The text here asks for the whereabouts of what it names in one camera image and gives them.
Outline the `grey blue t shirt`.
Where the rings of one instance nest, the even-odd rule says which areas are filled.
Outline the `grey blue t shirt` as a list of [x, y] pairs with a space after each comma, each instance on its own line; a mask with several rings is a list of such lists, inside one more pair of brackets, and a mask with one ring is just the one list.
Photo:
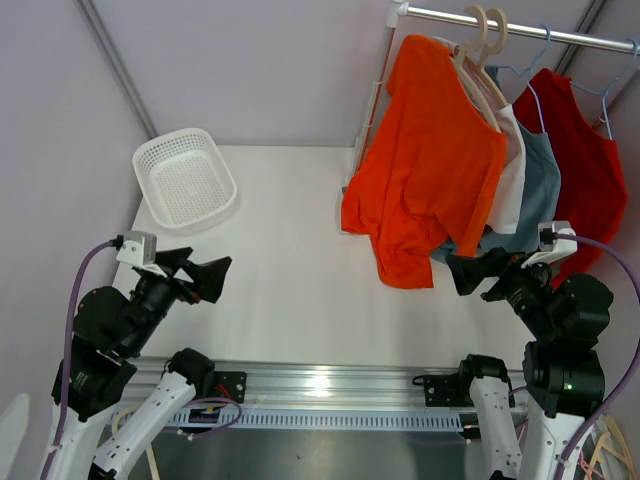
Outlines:
[[532, 253], [539, 247], [538, 224], [554, 218], [560, 170], [547, 133], [527, 130], [510, 104], [495, 116], [507, 137], [507, 159], [478, 249]]

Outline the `red t shirt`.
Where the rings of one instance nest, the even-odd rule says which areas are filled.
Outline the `red t shirt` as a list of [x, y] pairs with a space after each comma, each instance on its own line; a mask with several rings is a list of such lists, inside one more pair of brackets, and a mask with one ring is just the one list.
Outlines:
[[561, 174], [555, 218], [577, 235], [608, 244], [617, 234], [628, 193], [617, 144], [583, 117], [568, 77], [540, 70], [514, 102], [516, 118], [532, 133], [547, 133]]

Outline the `orange t shirt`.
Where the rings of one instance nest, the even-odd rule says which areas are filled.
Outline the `orange t shirt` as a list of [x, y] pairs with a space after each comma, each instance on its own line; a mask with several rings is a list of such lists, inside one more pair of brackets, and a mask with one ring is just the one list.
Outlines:
[[475, 254], [506, 160], [506, 137], [468, 98], [452, 55], [407, 36], [387, 81], [391, 97], [341, 205], [341, 228], [369, 237], [380, 280], [434, 285], [431, 254], [451, 240]]

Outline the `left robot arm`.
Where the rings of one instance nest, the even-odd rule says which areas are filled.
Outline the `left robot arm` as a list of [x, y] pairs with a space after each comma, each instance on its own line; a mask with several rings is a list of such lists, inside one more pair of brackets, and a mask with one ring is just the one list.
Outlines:
[[176, 302], [216, 303], [232, 264], [222, 257], [196, 264], [192, 248], [162, 251], [133, 267], [139, 280], [129, 295], [105, 286], [79, 294], [97, 253], [124, 243], [111, 240], [83, 259], [72, 288], [64, 354], [52, 389], [53, 424], [43, 479], [125, 479], [172, 417], [195, 402], [235, 405], [216, 396], [215, 363], [191, 348], [174, 354], [159, 384], [108, 440], [101, 435], [137, 371], [132, 359]]

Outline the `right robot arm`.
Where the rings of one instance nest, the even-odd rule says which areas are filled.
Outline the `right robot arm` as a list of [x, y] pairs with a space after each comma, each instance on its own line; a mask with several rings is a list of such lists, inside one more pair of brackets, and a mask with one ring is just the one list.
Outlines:
[[582, 273], [554, 287], [549, 264], [502, 248], [476, 258], [450, 255], [446, 264], [461, 296], [495, 278], [482, 299], [508, 302], [533, 335], [522, 363], [533, 402], [530, 423], [551, 435], [556, 450], [549, 465], [555, 478], [563, 478], [604, 405], [605, 376], [595, 346], [609, 325], [613, 293]]

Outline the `white t shirt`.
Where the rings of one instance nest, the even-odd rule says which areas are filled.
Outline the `white t shirt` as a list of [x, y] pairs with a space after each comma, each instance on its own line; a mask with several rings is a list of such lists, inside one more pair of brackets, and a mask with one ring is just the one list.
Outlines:
[[439, 37], [414, 38], [402, 60], [419, 65], [394, 69], [405, 101], [407, 134], [398, 143], [402, 162], [413, 159], [405, 199], [414, 213], [427, 216], [440, 235], [467, 249], [483, 226], [498, 234], [517, 230], [525, 183], [524, 142], [511, 104], [497, 85], [454, 43]]

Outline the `beige wooden hanger front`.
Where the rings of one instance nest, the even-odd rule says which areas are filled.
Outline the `beige wooden hanger front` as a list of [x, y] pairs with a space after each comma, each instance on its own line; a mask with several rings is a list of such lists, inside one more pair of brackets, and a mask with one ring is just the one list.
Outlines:
[[[507, 101], [489, 77], [485, 66], [488, 58], [500, 53], [506, 44], [506, 15], [499, 8], [485, 11], [477, 4], [467, 6], [464, 12], [477, 21], [478, 35], [458, 45], [451, 62], [467, 94], [488, 125], [496, 132], [501, 132], [495, 112], [504, 108]], [[488, 42], [489, 20], [495, 21], [498, 28], [498, 38], [493, 44]]]

